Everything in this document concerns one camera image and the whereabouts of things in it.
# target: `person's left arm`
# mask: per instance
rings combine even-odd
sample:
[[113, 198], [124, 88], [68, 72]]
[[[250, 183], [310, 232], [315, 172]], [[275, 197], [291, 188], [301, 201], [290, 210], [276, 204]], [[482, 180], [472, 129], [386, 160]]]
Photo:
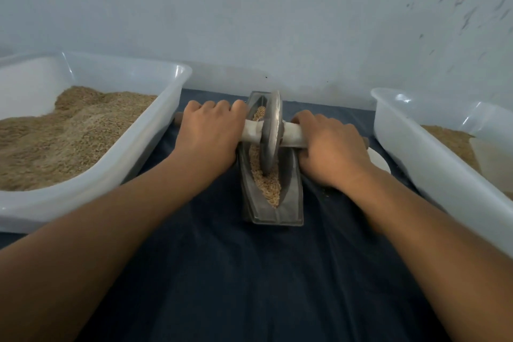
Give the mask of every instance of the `person's left arm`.
[[245, 116], [189, 102], [168, 158], [2, 249], [0, 340], [74, 340], [148, 235], [233, 164]]

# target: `white handle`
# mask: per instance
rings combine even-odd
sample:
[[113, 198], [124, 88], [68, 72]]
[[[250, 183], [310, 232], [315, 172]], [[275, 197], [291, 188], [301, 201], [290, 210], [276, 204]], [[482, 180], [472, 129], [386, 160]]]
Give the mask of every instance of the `white handle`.
[[[290, 122], [283, 123], [285, 127], [283, 131], [282, 143], [280, 146], [306, 147], [305, 140], [303, 139], [303, 133], [301, 131], [301, 126]], [[246, 119], [246, 124], [242, 130], [242, 136], [240, 137], [240, 140], [242, 142], [260, 143], [260, 139], [262, 138], [263, 124], [263, 121], [256, 122], [254, 120]]]

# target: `white container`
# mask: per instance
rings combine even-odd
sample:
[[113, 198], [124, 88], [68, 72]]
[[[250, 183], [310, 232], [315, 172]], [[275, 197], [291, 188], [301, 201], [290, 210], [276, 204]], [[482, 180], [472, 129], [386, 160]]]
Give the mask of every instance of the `white container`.
[[47, 188], [0, 191], [0, 231], [32, 232], [119, 185], [169, 125], [191, 73], [184, 64], [87, 53], [0, 59], [0, 119], [47, 114], [70, 86], [158, 95], [89, 170]]
[[420, 125], [464, 131], [513, 154], [513, 113], [484, 102], [375, 88], [375, 136], [419, 192], [513, 256], [513, 202]]

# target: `plastic tub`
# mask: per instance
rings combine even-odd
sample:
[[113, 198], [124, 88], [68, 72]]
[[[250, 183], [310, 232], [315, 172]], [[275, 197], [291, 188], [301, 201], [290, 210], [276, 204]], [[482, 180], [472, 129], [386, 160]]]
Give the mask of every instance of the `plastic tub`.
[[465, 131], [513, 154], [513, 113], [496, 105], [375, 88], [375, 136], [419, 192], [513, 256], [513, 202], [420, 125]]
[[158, 95], [89, 170], [47, 188], [0, 191], [0, 231], [30, 233], [135, 175], [169, 125], [191, 73], [183, 64], [87, 53], [0, 59], [0, 119], [47, 114], [70, 86]]

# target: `white wall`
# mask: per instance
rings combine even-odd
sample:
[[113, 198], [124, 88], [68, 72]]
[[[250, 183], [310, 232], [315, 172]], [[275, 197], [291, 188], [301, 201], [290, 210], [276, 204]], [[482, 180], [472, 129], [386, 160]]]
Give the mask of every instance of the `white wall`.
[[0, 55], [187, 61], [191, 88], [372, 107], [387, 86], [513, 107], [513, 0], [0, 0]]

